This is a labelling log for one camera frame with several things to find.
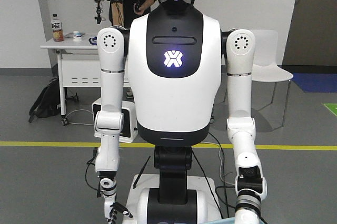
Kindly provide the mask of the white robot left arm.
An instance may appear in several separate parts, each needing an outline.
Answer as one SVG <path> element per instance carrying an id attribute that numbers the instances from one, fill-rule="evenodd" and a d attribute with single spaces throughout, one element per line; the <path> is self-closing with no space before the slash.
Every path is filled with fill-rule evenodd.
<path id="1" fill-rule="evenodd" d="M 114 222 L 115 176 L 119 166 L 119 138 L 124 120 L 124 45 L 123 33 L 117 28 L 101 29 L 97 35 L 101 66 L 101 110 L 95 116 L 95 129 L 101 134 L 101 146 L 95 159 L 95 171 L 100 178 L 100 190 L 105 199 L 104 215 L 108 223 Z"/>

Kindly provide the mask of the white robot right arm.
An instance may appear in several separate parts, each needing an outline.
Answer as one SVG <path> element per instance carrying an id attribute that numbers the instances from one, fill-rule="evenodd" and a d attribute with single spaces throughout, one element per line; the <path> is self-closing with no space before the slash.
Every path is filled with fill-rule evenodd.
<path id="1" fill-rule="evenodd" d="M 255 36 L 247 29 L 232 31 L 226 41 L 227 135 L 233 145 L 237 194 L 235 223 L 260 223 L 266 179 L 255 148 L 256 125 L 251 116 Z"/>

